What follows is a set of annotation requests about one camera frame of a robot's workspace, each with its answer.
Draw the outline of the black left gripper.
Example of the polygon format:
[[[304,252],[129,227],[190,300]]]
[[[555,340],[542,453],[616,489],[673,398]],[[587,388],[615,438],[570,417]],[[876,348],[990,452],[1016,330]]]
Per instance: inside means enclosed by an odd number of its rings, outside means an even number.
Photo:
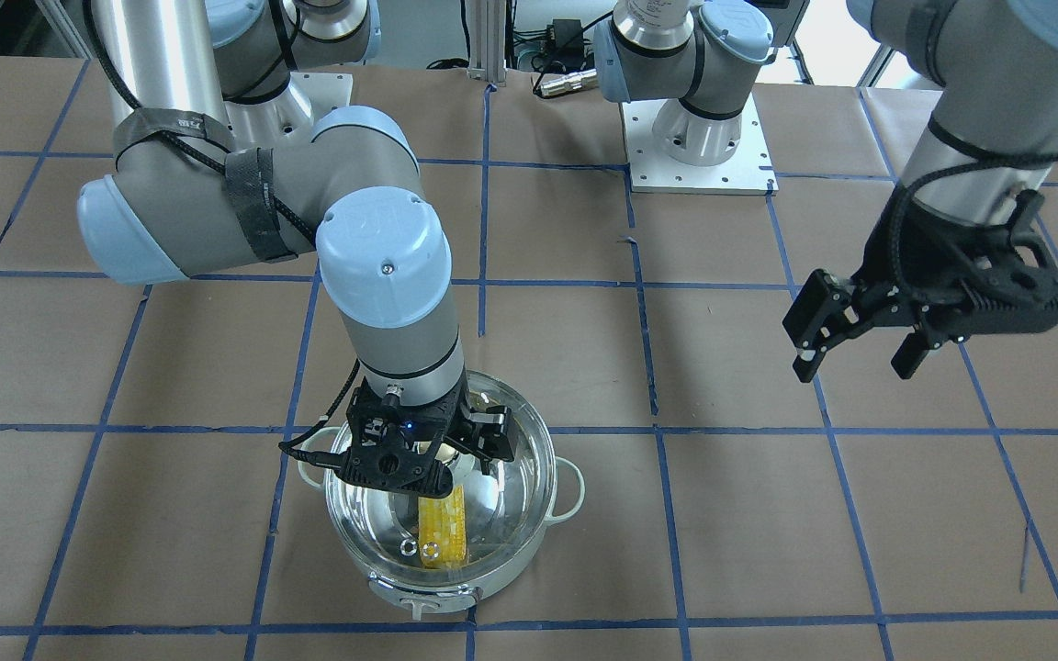
[[[889,226],[902,194],[890,196],[851,279],[855,287],[815,269],[782,318],[799,381],[811,382],[832,348],[858,335],[858,317],[915,326],[890,361],[904,380],[945,339],[1044,333],[1058,325],[1058,269],[1032,228],[1041,192],[1020,192],[1011,217],[995,226],[946,221],[908,202],[894,247]]]

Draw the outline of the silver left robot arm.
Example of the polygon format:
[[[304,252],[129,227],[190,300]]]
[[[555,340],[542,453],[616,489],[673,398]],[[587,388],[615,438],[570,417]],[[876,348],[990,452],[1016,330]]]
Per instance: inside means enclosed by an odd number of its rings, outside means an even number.
[[[1058,159],[1058,1],[851,1],[874,40],[943,91],[869,239],[855,307],[912,328],[902,379],[975,334],[1058,325],[1058,269],[1032,227]]]

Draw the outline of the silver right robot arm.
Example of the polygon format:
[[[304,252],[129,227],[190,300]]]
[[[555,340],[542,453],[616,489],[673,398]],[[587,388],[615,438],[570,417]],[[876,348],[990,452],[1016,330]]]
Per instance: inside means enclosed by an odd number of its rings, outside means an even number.
[[[450,284],[452,247],[402,129],[373,107],[302,110],[256,137],[232,117],[297,88],[291,38],[320,63],[373,50],[366,1],[84,1],[84,37],[118,102],[115,172],[85,184],[77,225],[101,271],[163,284],[315,252],[355,364],[350,443],[278,449],[345,484],[443,499],[473,457],[519,455],[507,406],[473,405]]]

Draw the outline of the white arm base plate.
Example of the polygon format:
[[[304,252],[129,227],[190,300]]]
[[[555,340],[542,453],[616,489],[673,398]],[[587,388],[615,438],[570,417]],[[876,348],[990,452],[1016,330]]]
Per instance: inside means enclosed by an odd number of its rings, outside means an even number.
[[[620,105],[635,192],[764,196],[778,189],[759,110],[748,97],[738,116],[709,120],[680,100]]]
[[[295,124],[312,126],[332,110],[352,104],[353,87],[350,73],[291,72],[285,109]]]

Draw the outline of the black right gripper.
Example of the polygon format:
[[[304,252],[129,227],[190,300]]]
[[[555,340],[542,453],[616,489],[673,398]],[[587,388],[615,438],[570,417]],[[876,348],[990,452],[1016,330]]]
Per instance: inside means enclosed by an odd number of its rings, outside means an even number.
[[[492,473],[492,462],[515,460],[512,410],[472,409],[467,381],[417,407],[401,405],[399,394],[377,394],[362,382],[347,421],[352,440],[338,454],[338,477],[349,485],[443,499],[454,480],[445,461],[436,459],[442,447],[475,456],[484,474]]]

